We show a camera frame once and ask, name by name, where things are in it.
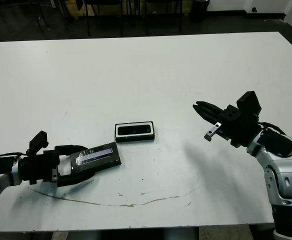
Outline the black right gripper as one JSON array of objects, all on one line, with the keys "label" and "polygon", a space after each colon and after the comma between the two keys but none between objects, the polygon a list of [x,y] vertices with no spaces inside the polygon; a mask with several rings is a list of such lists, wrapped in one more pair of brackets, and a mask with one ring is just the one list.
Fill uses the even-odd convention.
[{"label": "black right gripper", "polygon": [[197,101],[193,108],[205,121],[213,124],[213,128],[204,136],[209,142],[214,135],[219,135],[230,140],[230,144],[236,148],[247,147],[261,131],[259,116],[251,111],[240,110],[232,105],[222,110],[205,101]]}]

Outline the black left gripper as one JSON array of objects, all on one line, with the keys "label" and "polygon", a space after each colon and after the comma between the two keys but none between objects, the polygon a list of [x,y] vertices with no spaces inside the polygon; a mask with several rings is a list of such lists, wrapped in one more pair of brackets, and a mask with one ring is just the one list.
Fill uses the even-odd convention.
[{"label": "black left gripper", "polygon": [[[43,154],[27,156],[19,161],[19,175],[22,181],[29,181],[30,185],[37,180],[52,182],[57,178],[59,156],[70,156],[85,151],[88,148],[81,145],[58,145],[54,150],[46,150]],[[59,175],[57,187],[65,187],[82,183],[95,175],[94,172]]]}]

